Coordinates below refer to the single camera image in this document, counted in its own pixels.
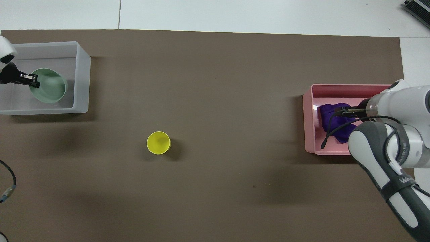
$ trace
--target black cable wire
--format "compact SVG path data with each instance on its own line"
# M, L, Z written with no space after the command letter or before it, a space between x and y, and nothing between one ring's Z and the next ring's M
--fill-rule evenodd
M392 127L392 128L394 129L394 131L392 133L390 133L390 135L385 139L385 141L384 141L384 147L383 147L383 152L384 152L385 158L388 161L390 161L390 158L388 157L388 142L393 137L393 135L395 135L397 133L397 129L394 128L394 127ZM397 158L399 156L399 152L400 152L400 150L397 151L396 161L397 161Z
M334 113L330 116L330 118L329 118L329 126L327 127L327 132L326 132L326 134L330 132L330 126L332 125L332 119L333 119L333 117L334 117L336 114L338 114L338 113L342 113L342 111L343 111L343 110L336 111L336 112L334 112Z
M412 185L413 188L415 188L416 190L418 190L419 192L421 192L422 194L426 195L427 197L430 197L430 193L426 192L425 190L423 190L422 188L420 188L419 186Z
M387 119L393 120L394 122L396 122L396 123L398 123L398 124L401 124L401 122L400 122L398 119L393 118L393 117L390 117L390 116L384 116L384 115L374 115L374 116L367 116L367 117L363 117L363 118L358 118L358 119L356 119L356 120L354 120L354 121L350 121L350 122L347 122L347 123L345 123L345 124L342 124L341 126L339 126L339 127L335 128L335 129L333 129L330 133L327 133L327 134L326 134L326 138L325 138L325 139L322 141L322 143L321 143L321 149L323 149L323 148L326 146L327 139L328 139L332 134L334 134L336 131L338 131L339 129L342 129L342 128L346 127L347 125L350 125L350 124L355 123L355 122L357 122L357 121L362 121L362 120L365 120L365 119L371 119L371 118L387 118Z
M10 172L10 174L12 175L12 178L13 178L13 184L16 186L16 177L15 177L15 173L13 173L13 171L12 171L12 169L6 164L6 163L4 163L2 160L0 160L0 163L2 164L2 165L4 165L4 167L6 167L6 169L8 169L9 170L9 172Z
M6 235L4 234L4 233L2 233L1 231L0 231L0 235L2 235L5 239L6 239L6 242L9 242L9 239L6 237Z

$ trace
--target cable connector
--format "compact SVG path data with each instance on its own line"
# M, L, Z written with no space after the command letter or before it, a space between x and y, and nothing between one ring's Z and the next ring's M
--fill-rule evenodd
M16 188L16 185L12 185L10 188L6 189L6 191L3 192L3 195L0 198L0 202L4 202L6 199L8 199L10 196L12 196L15 188Z

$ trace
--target clear plastic bin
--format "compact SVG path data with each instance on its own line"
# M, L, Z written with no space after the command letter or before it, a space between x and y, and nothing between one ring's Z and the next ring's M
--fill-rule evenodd
M29 87L0 85L0 114L32 115L83 113L88 111L91 58L77 42L24 43L13 45L18 55L12 61L20 71L32 73L49 68L67 80L67 92L55 103L37 100Z

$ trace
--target brown mat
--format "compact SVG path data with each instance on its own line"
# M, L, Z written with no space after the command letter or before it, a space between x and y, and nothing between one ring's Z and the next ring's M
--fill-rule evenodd
M1 34L92 57L88 113L0 117L18 179L0 205L11 241L413 241L350 156L304 149L302 94L403 78L398 38ZM173 140L165 155L146 148L157 130Z

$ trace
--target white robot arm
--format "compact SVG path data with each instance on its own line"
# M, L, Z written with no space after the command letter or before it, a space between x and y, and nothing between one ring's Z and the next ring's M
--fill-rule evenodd
M19 71L12 62L15 56L15 48L5 37L0 36L0 84L15 83L39 88L37 75Z
M364 169L408 233L430 241L430 194L403 168L430 168L430 85L410 87L404 80L366 100L365 121L350 135L351 155Z
M5 37L0 36L0 71L16 56L16 50Z

